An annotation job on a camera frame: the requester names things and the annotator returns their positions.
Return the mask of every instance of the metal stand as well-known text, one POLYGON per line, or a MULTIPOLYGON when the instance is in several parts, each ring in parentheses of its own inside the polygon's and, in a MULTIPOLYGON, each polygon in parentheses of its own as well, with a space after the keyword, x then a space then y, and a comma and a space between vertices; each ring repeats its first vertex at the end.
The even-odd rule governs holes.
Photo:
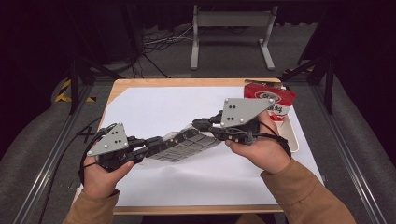
POLYGON ((316 58, 312 61, 309 61, 286 75, 279 78, 280 81, 284 82, 291 77, 295 77, 301 74, 305 69, 308 69, 312 66, 315 66, 312 70, 312 73, 307 78, 309 85, 318 85, 319 82, 326 76, 326 87, 325 87, 325 95, 324 95, 324 104, 326 106, 327 111, 332 114, 332 83, 334 79, 334 65, 333 65, 333 57, 332 56, 324 56, 316 58))
POLYGON ((82 56, 76 56, 75 60, 70 65, 70 74, 69 74, 71 80, 71 89, 72 89, 71 91, 72 107, 69 112, 70 115, 72 115, 76 111, 76 108, 78 107, 79 104, 78 77, 82 80, 83 85, 92 85, 94 82, 94 77, 92 75, 90 67, 94 67, 98 71, 102 72, 103 74, 109 77, 113 77, 114 79, 124 78, 108 70, 102 65, 99 65, 87 58, 84 58, 82 56))
POLYGON ((192 25, 194 37, 192 42, 191 70, 198 69, 199 26, 265 26, 265 37, 259 40, 260 48, 262 49, 262 55, 264 56, 268 70, 274 70, 275 66, 268 50, 268 41, 274 26, 276 12, 277 7, 273 7, 271 11, 253 12, 198 11, 198 6, 195 5, 192 25))

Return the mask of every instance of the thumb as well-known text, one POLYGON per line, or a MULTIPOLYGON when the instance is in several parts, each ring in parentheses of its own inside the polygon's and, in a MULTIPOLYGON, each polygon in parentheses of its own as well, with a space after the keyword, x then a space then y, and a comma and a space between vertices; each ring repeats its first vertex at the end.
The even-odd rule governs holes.
POLYGON ((233 153, 243 157, 247 156, 248 148, 246 145, 235 143, 234 141, 231 140, 226 140, 225 145, 229 147, 233 153))
POLYGON ((134 167, 134 163, 132 161, 128 161, 127 163, 123 164, 119 169, 111 172, 111 174, 118 182, 131 171, 132 167, 134 167))

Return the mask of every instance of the metal rail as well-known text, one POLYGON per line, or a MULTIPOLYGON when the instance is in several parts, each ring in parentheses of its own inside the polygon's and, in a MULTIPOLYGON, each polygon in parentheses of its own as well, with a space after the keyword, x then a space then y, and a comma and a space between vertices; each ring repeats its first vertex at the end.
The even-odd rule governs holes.
POLYGON ((338 151, 341 155, 341 158, 343 159, 344 164, 346 165, 346 168, 349 172, 349 175, 352 178, 356 190, 361 196, 361 201, 363 202, 364 207, 366 208, 370 219, 372 220, 373 223, 377 223, 377 224, 388 223, 385 220, 384 216, 382 215, 382 212, 375 201, 374 195, 370 191, 370 188, 368 187, 367 182, 363 174, 361 173, 361 169, 359 168, 358 164, 353 158, 349 146, 347 145, 347 141, 345 140, 340 129, 338 128, 338 125, 335 122, 334 117, 332 115, 329 115, 329 113, 327 112, 327 109, 322 102, 324 96, 322 91, 320 90, 320 87, 311 86, 311 90, 314 93, 314 96, 318 101, 320 109, 322 110, 323 114, 326 117, 327 122, 329 123, 332 129, 332 134, 334 135, 339 145, 338 151))
MULTIPOLYGON (((92 89, 92 86, 84 86, 81 91, 81 95, 79 98, 79 102, 84 102, 84 100, 89 97, 89 93, 92 89)), ((47 183, 52 176, 53 171, 55 170, 55 166, 57 163, 57 160, 60 159, 62 156, 62 153, 65 150, 65 140, 70 133, 71 128, 73 127, 73 124, 75 123, 79 112, 81 111, 82 104, 79 104, 78 107, 76 108, 76 111, 73 115, 69 115, 66 122, 64 123, 64 126, 62 127, 62 130, 52 147, 51 152, 49 153, 49 156, 47 157, 47 160, 45 161, 43 167, 41 168, 41 171, 38 173, 37 178, 35 179, 35 183, 31 187, 31 190, 26 197, 19 213, 14 219, 14 224, 22 224, 22 223, 27 223, 29 220, 30 215, 32 215, 32 212, 35 209, 35 206, 37 205, 38 200, 40 199, 40 196, 44 190, 44 188, 47 186, 47 183)))

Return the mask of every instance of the finger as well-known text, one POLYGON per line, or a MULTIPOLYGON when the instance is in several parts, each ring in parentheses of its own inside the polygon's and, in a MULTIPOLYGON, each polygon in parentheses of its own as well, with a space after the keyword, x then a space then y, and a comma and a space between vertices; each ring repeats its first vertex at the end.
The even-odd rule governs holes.
MULTIPOLYGON (((262 123, 266 124, 268 127, 270 127, 276 134, 279 134, 276 124, 274 121, 271 119, 269 112, 267 110, 262 111, 259 115, 259 121, 262 123)), ((272 133, 270 130, 268 130, 267 127, 264 125, 260 125, 260 132, 261 133, 272 133)))
POLYGON ((111 172, 111 175, 117 180, 121 180, 125 177, 134 167, 134 163, 132 161, 128 161, 127 163, 123 164, 119 169, 111 172))
POLYGON ((235 154, 238 154, 243 157, 248 156, 248 146, 246 145, 235 143, 231 140, 226 140, 225 145, 227 145, 231 149, 231 151, 235 154))
POLYGON ((96 162, 96 158, 87 156, 87 158, 85 158, 84 165, 88 165, 88 164, 91 164, 93 162, 96 162))

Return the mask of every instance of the metal bracket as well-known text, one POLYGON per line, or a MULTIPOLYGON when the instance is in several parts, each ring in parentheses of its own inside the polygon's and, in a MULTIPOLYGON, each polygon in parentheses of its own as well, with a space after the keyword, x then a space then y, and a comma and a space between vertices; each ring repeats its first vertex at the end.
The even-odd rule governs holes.
POLYGON ((106 134, 101 140, 99 140, 90 151, 87 156, 102 155, 112 151, 118 151, 129 146, 128 139, 123 128, 123 125, 116 124, 108 134, 106 134))
POLYGON ((243 125, 256 118, 262 111, 275 103, 274 99, 225 99, 221 116, 222 128, 243 125))

